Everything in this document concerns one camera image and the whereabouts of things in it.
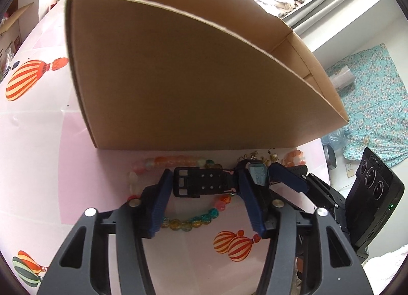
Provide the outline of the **gold basket charm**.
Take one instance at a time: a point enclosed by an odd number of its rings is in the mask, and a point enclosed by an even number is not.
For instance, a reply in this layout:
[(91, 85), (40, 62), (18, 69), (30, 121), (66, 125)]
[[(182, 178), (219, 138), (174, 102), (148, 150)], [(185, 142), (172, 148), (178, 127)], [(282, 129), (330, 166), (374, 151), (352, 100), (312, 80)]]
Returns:
[(244, 154), (238, 158), (238, 162), (250, 160), (250, 161), (259, 161), (263, 164), (269, 166), (272, 163), (279, 162), (279, 156), (277, 153), (273, 152), (272, 150), (268, 150), (266, 155), (261, 155), (258, 150), (250, 152), (249, 154)]

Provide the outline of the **black digital wristwatch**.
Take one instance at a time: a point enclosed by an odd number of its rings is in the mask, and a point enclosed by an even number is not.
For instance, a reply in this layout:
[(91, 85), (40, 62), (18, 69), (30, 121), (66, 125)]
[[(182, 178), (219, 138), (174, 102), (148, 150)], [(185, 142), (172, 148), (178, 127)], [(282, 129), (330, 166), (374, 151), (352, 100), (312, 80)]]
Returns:
[(179, 198), (199, 198), (202, 195), (239, 193), (240, 171), (249, 176), (251, 183), (270, 187), (269, 166), (259, 161), (244, 160), (234, 169), (177, 167), (173, 175), (173, 194)]

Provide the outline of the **pink balloon print tablecloth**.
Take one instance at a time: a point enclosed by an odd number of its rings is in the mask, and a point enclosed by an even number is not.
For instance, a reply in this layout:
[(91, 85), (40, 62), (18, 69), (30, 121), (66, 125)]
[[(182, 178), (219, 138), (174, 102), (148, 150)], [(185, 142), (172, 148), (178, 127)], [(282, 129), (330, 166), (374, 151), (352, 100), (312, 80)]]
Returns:
[[(97, 150), (82, 118), (69, 67), (46, 72), (22, 97), (1, 99), (1, 253), (20, 251), (50, 265), (59, 246), (89, 207), (109, 211), (130, 195), (132, 167), (158, 152)], [(216, 253), (222, 231), (253, 234), (236, 197), (209, 225), (190, 232), (160, 230), (144, 244), (158, 294), (251, 294), (268, 242), (235, 263)]]

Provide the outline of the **teal floral bedsheet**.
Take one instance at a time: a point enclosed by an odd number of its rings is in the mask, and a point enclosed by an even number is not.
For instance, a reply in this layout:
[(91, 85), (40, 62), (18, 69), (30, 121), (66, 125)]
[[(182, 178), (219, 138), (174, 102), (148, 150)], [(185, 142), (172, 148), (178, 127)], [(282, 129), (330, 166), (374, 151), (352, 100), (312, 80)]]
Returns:
[(326, 73), (334, 76), (345, 67), (355, 80), (339, 91), (349, 116), (343, 156), (361, 160), (368, 147), (387, 166), (396, 166), (407, 159), (407, 89), (386, 45), (349, 55)]

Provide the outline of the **rolled white poster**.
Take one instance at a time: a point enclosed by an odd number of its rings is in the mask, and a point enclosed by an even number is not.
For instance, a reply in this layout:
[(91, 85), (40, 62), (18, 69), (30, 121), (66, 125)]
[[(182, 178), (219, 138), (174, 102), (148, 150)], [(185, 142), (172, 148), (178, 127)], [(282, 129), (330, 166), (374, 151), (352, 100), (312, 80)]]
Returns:
[(335, 74), (329, 76), (329, 80), (336, 90), (341, 90), (352, 85), (355, 81), (355, 76), (348, 66), (344, 66), (335, 72)]

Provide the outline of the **brown cardboard box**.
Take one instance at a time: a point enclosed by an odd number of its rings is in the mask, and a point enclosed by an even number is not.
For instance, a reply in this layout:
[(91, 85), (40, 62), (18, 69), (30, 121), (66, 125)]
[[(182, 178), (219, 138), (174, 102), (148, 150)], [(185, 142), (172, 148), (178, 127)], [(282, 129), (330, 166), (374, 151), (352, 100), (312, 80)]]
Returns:
[(291, 148), (349, 122), (302, 39), (253, 0), (66, 0), (65, 29), (99, 150)]

